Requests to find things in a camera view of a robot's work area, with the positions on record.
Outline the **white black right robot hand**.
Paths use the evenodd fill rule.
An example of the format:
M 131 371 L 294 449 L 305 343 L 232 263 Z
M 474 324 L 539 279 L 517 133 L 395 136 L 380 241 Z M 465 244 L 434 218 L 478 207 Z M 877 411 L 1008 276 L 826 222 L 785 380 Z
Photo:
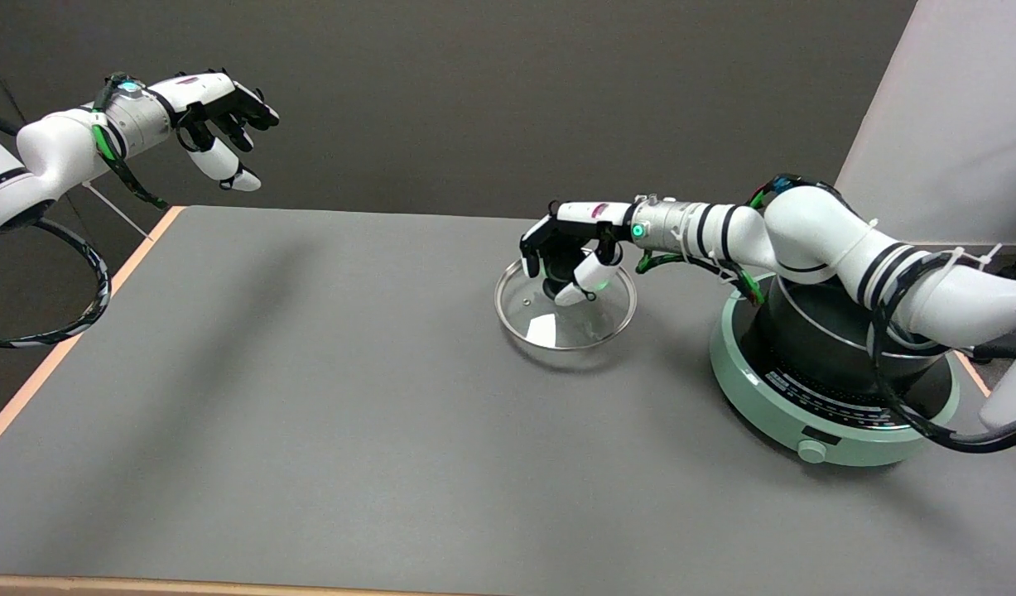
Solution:
M 561 308 L 594 301 L 619 272 L 635 209 L 625 201 L 552 201 L 520 238 L 524 275 L 541 276 L 545 296 Z

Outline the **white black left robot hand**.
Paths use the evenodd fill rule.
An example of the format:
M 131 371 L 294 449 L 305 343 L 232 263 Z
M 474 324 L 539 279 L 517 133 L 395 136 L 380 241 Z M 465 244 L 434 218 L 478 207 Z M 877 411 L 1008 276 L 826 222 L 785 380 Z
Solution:
M 262 182 L 238 153 L 253 151 L 249 129 L 268 131 L 280 116 L 258 89 L 250 89 L 224 70 L 179 73 L 147 92 L 162 104 L 171 130 L 194 165 L 224 191 L 254 192 Z

